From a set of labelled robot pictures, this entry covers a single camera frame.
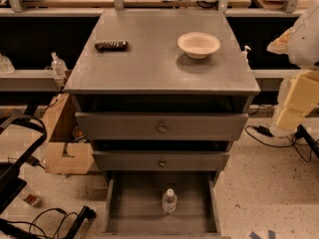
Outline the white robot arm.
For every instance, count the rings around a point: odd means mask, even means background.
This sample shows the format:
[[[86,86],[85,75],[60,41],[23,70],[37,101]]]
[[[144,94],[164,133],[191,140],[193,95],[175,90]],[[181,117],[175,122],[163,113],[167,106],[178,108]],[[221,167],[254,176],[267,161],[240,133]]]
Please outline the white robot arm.
[[[270,132],[282,137],[295,132],[319,104],[319,0],[314,0],[267,50],[286,54],[300,69],[292,78],[285,78],[279,88]]]

